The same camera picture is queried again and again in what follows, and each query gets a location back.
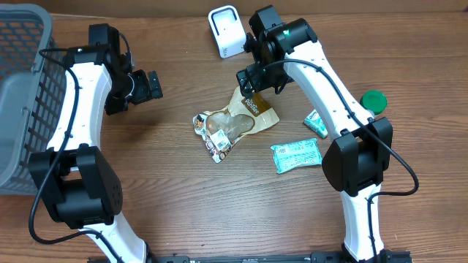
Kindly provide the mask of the brown snack pouch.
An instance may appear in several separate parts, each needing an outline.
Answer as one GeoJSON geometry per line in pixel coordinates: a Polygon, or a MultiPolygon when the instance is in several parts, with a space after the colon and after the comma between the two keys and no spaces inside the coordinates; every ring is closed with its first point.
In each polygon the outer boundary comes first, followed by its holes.
{"type": "Polygon", "coordinates": [[[236,88],[226,107],[199,113],[192,122],[195,133],[202,137],[211,158],[218,164],[241,138],[271,128],[279,122],[279,116],[260,94],[254,93],[247,99],[236,88]]]}

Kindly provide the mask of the green tissue pack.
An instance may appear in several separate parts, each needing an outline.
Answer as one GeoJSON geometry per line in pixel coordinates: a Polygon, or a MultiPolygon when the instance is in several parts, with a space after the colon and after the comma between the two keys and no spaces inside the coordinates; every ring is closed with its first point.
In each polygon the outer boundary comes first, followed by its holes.
{"type": "Polygon", "coordinates": [[[303,123],[321,138],[325,139],[328,136],[328,131],[325,127],[325,124],[316,110],[313,110],[310,114],[308,114],[303,123]]]}

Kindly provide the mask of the teal snack wrapper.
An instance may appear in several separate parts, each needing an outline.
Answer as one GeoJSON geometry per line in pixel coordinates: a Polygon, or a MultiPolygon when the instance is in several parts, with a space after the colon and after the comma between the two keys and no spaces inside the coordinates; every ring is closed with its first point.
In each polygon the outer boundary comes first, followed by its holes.
{"type": "Polygon", "coordinates": [[[273,161],[276,172],[282,174],[298,167],[309,167],[322,164],[322,156],[317,138],[291,142],[283,145],[272,145],[273,161]]]}

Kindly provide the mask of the green lid jar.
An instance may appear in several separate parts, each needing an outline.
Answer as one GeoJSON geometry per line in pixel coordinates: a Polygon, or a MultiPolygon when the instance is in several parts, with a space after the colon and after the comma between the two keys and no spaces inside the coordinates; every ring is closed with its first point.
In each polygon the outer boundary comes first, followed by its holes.
{"type": "Polygon", "coordinates": [[[362,95],[360,105],[366,110],[372,111],[374,115],[379,115],[388,106],[388,100],[381,91],[370,90],[362,95]]]}

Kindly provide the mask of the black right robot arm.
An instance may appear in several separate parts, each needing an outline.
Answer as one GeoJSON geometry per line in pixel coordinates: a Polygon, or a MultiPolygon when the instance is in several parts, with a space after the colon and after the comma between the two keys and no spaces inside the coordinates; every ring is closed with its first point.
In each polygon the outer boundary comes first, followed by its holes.
{"type": "Polygon", "coordinates": [[[322,169],[343,203],[344,258],[351,262],[388,262],[379,231],[377,192],[389,166],[393,128],[375,120],[334,72],[317,35],[303,19],[285,23],[271,5],[249,19],[244,48],[254,63],[237,73],[241,94],[295,82],[319,113],[331,140],[322,169]]]}

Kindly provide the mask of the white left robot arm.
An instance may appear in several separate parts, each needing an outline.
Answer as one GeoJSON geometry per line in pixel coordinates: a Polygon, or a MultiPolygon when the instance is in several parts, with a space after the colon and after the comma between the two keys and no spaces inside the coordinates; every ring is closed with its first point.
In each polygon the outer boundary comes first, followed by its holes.
{"type": "Polygon", "coordinates": [[[57,127],[29,172],[38,189],[29,233],[52,245],[86,235],[106,262],[155,262],[122,212],[121,181],[100,150],[102,119],[163,97],[155,71],[134,70],[126,37],[107,23],[88,28],[88,44],[62,48],[66,90],[57,127]]]}

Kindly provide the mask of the white barcode scanner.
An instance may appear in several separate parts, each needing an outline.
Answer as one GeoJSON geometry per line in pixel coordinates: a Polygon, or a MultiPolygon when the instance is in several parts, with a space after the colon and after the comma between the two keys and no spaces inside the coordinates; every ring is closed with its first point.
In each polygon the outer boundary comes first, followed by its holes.
{"type": "Polygon", "coordinates": [[[244,52],[246,33],[237,9],[225,5],[208,13],[208,23],[221,58],[229,58],[244,52]]]}

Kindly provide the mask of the grey plastic mesh basket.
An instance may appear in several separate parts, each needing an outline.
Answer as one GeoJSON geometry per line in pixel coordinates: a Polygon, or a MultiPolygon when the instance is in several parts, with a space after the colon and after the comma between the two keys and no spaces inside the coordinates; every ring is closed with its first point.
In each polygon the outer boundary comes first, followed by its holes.
{"type": "Polygon", "coordinates": [[[1,5],[1,194],[34,195],[28,162],[45,150],[64,101],[64,70],[38,52],[55,48],[49,13],[1,5]]]}

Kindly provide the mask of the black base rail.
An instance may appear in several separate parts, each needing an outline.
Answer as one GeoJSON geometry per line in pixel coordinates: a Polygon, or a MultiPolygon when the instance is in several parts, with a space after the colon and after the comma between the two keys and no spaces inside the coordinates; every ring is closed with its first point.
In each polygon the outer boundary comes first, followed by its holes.
{"type": "MultiPolygon", "coordinates": [[[[380,262],[412,263],[410,252],[392,252],[386,250],[381,253],[380,262]]],[[[344,252],[312,252],[310,255],[280,255],[280,256],[220,256],[189,258],[188,256],[153,256],[147,262],[157,263],[334,263],[356,262],[344,252]]]]}

